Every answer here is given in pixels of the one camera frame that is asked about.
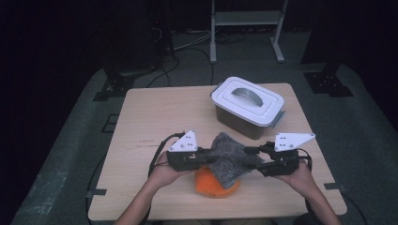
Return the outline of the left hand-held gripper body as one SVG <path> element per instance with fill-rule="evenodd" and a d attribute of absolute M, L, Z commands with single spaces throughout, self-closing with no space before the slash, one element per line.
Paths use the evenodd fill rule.
<path fill-rule="evenodd" d="M 189 130 L 166 152 L 168 164 L 178 172 L 198 170 L 204 160 L 199 156 L 199 147 L 196 135 L 193 130 Z"/>

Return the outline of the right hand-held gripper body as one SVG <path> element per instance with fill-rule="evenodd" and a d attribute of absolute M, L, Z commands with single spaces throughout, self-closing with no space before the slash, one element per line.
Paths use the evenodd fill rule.
<path fill-rule="evenodd" d="M 272 165 L 272 176 L 288 175 L 299 167 L 299 160 L 305 159 L 309 169 L 312 168 L 310 154 L 300 146 L 315 138 L 314 133 L 277 133 L 275 142 L 268 142 L 268 155 Z"/>

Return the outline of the grey cloth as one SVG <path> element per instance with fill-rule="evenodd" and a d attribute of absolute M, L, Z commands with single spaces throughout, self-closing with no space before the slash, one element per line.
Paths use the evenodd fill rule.
<path fill-rule="evenodd" d="M 244 152 L 245 146 L 225 132 L 221 132 L 211 145 L 209 155 L 216 158 L 208 164 L 216 179 L 223 188 L 230 188 L 246 173 L 250 173 L 256 165 L 264 160 L 258 155 Z"/>

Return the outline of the orange plush toy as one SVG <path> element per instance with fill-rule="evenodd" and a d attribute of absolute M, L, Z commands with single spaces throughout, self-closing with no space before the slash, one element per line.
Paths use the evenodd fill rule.
<path fill-rule="evenodd" d="M 231 187 L 224 188 L 207 166 L 194 172 L 195 191 L 209 198 L 226 198 L 232 195 L 240 186 L 237 180 Z"/>

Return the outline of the grey plastic storage box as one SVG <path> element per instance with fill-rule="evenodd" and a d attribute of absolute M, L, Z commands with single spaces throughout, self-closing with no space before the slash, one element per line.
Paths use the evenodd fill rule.
<path fill-rule="evenodd" d="M 234 131 L 252 140 L 259 140 L 269 128 L 275 128 L 285 115 L 285 111 L 279 111 L 269 126 L 260 127 L 248 122 L 228 111 L 216 106 L 216 115 L 219 122 L 230 127 Z"/>

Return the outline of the person's left hand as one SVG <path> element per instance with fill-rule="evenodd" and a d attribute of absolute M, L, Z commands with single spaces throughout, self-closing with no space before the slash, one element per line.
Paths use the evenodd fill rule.
<path fill-rule="evenodd" d="M 161 153 L 158 161 L 155 163 L 152 173 L 147 182 L 152 188 L 162 188 L 175 182 L 180 176 L 186 175 L 190 171 L 178 172 L 168 164 L 167 154 Z"/>

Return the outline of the person's right hand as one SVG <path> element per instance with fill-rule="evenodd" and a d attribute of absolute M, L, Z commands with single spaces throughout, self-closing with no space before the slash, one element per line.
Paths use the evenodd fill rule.
<path fill-rule="evenodd" d="M 318 191 L 318 187 L 304 159 L 298 161 L 298 168 L 293 173 L 277 175 L 276 178 L 285 182 L 307 200 L 310 200 Z"/>

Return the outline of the black floor tape marker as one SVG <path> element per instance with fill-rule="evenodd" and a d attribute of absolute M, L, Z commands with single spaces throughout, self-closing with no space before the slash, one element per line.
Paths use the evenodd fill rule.
<path fill-rule="evenodd" d="M 116 113 L 111 113 L 108 115 L 105 124 L 103 125 L 102 133 L 114 133 L 119 115 Z"/>

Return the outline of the black stand base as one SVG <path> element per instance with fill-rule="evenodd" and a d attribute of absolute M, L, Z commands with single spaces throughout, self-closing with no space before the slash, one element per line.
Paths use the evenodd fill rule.
<path fill-rule="evenodd" d="M 344 61 L 341 15 L 335 0 L 321 0 L 314 29 L 301 59 L 303 64 L 325 64 L 320 71 L 305 72 L 304 77 L 315 94 L 329 94 L 335 98 L 353 96 L 337 77 L 337 70 Z"/>
<path fill-rule="evenodd" d="M 149 75 L 159 68 L 158 66 L 117 66 L 106 58 L 101 60 L 101 65 L 106 80 L 94 96 L 94 101 L 124 97 L 138 78 Z"/>

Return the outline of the dark equipment rack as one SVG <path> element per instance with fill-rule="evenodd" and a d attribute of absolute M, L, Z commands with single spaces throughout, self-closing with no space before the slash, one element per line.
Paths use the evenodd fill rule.
<path fill-rule="evenodd" d="M 172 38 L 170 0 L 146 0 L 146 2 L 150 26 L 156 32 L 156 43 L 162 48 L 163 53 L 168 53 L 176 59 Z"/>

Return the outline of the white metal stand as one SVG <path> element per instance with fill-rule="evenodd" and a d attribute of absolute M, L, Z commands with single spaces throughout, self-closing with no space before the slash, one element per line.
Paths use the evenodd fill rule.
<path fill-rule="evenodd" d="M 279 10 L 265 11 L 217 11 L 215 0 L 211 0 L 209 61 L 217 62 L 216 28 L 222 26 L 275 25 L 276 31 L 270 43 L 279 63 L 285 61 L 279 46 L 285 12 L 289 0 L 283 0 Z"/>

